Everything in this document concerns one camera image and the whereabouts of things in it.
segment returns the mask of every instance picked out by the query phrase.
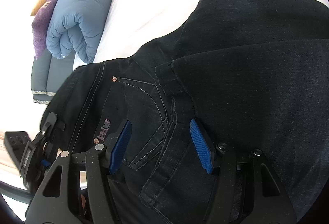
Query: black jeans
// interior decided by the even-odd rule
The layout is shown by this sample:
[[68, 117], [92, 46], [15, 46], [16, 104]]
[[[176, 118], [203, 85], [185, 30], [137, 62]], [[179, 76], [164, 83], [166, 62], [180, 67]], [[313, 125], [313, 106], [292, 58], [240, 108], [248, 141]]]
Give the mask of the black jeans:
[[117, 181], [140, 207], [114, 191], [123, 222], [199, 224], [215, 180], [191, 141], [199, 117], [214, 143], [265, 153], [300, 219], [329, 177], [328, 30], [315, 0], [200, 0], [132, 57], [76, 71], [100, 79], [69, 148], [87, 150], [104, 123], [111, 133], [130, 119]]

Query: black clamp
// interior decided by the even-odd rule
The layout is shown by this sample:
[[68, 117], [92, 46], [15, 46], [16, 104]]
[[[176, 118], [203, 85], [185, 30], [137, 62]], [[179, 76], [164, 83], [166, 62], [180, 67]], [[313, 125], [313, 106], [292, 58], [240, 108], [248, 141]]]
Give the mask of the black clamp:
[[58, 148], [49, 141], [56, 122], [56, 114], [49, 113], [42, 130], [33, 141], [24, 131], [5, 132], [5, 147], [31, 194], [36, 193], [44, 173], [56, 159]]
[[[119, 169], [131, 133], [131, 122], [125, 119], [103, 144], [83, 153], [61, 152], [41, 182], [25, 223], [122, 224], [108, 178]], [[86, 171], [91, 219], [83, 212], [80, 171]]]
[[229, 223], [237, 170], [244, 172], [244, 183], [239, 216], [231, 224], [297, 223], [289, 196], [261, 150], [236, 153], [223, 142], [215, 147], [199, 119], [191, 120], [190, 132], [203, 168], [217, 175], [208, 224]]

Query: black plastic bracket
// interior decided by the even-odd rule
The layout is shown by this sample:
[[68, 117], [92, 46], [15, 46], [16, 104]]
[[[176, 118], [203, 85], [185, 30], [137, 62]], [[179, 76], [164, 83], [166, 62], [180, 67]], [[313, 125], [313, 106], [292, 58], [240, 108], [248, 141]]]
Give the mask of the black plastic bracket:
[[217, 151], [222, 157], [222, 161], [216, 194], [208, 217], [208, 223], [227, 224], [229, 223], [234, 198], [236, 154], [235, 151], [225, 143], [221, 143], [219, 147], [217, 146]]
[[101, 167], [100, 158], [105, 156], [106, 146], [98, 144], [86, 154], [88, 198], [94, 224], [121, 224], [107, 179], [108, 165]]
[[80, 188], [70, 179], [70, 162], [71, 154], [67, 151], [57, 157], [30, 204], [26, 224], [82, 224], [70, 210], [72, 197], [78, 204], [79, 196], [73, 194]]
[[31, 194], [35, 194], [45, 170], [54, 162], [57, 148], [49, 142], [57, 116], [49, 113], [42, 130], [31, 141], [26, 132], [5, 132], [5, 147]]
[[289, 196], [281, 183], [277, 173], [262, 151], [255, 149], [251, 153], [253, 180], [247, 179], [246, 183], [253, 182], [250, 186], [254, 191], [244, 192], [244, 205], [253, 204], [253, 209], [241, 224], [295, 224], [296, 214]]

